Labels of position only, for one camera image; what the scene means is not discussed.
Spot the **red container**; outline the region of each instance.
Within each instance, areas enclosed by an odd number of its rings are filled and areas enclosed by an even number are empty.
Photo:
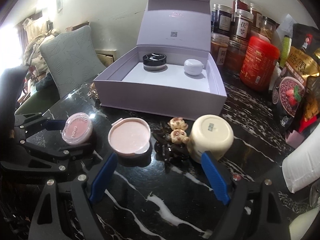
[[[256,91],[268,89],[280,51],[272,44],[252,36],[240,72],[240,79]]]

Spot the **gray chair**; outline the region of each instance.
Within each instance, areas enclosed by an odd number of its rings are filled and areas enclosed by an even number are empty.
[[[91,41],[91,28],[83,26],[40,45],[60,98],[83,82],[105,70],[98,59]]]

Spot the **yellow-green object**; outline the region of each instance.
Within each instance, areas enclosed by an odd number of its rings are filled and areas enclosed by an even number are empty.
[[[284,36],[283,43],[282,43],[282,51],[280,55],[280,63],[279,63],[279,66],[281,68],[284,67],[285,61],[287,60],[287,57],[289,55],[290,48],[291,48],[291,41],[292,39],[288,35]]]

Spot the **metal screw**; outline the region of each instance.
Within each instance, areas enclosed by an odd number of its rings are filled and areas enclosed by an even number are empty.
[[[81,175],[78,176],[78,180],[79,181],[85,181],[86,178],[87,178],[87,176],[85,174],[81,174]]]
[[[233,180],[235,180],[235,181],[239,181],[239,180],[241,180],[241,176],[239,175],[239,174],[233,174],[232,175],[232,178],[233,178]]]
[[[53,179],[49,179],[48,181],[47,181],[47,185],[48,186],[52,186],[54,184],[54,180]]]
[[[266,184],[267,186],[272,185],[271,179],[265,179],[265,180],[264,180],[264,184]]]

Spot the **wall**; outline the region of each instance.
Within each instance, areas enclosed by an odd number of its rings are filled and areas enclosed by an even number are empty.
[[[57,14],[55,0],[48,1],[48,17],[53,21],[55,28],[64,32],[68,26],[90,21],[94,47],[116,49],[119,56],[135,46],[147,3],[147,0],[63,0],[63,10]],[[264,15],[278,23],[289,13],[297,22],[316,27],[311,16],[298,0],[251,1],[262,6]],[[8,15],[4,25],[19,22],[23,18],[20,15],[27,16],[27,8],[24,7],[34,7],[35,3],[35,0],[19,1]],[[232,0],[211,0],[211,4],[213,3],[231,6]]]

